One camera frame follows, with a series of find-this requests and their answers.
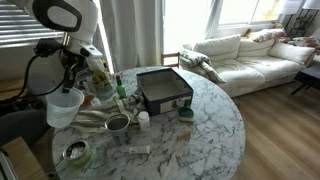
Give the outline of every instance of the jar lid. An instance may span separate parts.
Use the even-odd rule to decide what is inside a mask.
[[[147,119],[148,117],[149,117],[149,114],[146,111],[141,111],[139,113],[139,118],[141,118],[141,119]]]
[[[66,160],[79,159],[87,150],[88,143],[86,141],[76,141],[63,152],[63,157]]]

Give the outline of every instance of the side table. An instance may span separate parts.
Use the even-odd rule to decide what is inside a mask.
[[[296,94],[305,87],[313,87],[320,90],[320,65],[299,71],[294,80],[301,82],[302,85],[295,89],[291,95]]]

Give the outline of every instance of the window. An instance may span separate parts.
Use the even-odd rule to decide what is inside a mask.
[[[181,49],[182,44],[201,40],[208,18],[210,0],[166,0],[164,5],[164,52]]]
[[[285,0],[224,0],[219,24],[276,21],[284,3]]]
[[[16,5],[0,0],[0,48],[33,44],[39,38],[61,38],[63,32],[48,29]]]

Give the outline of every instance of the small bowl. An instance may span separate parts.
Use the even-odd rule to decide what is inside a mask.
[[[91,157],[88,142],[75,141],[63,151],[63,158],[70,164],[81,166],[88,162]]]

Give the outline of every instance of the cardboard box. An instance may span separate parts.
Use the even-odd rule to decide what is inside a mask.
[[[172,68],[137,74],[137,82],[151,116],[191,106],[193,89]]]

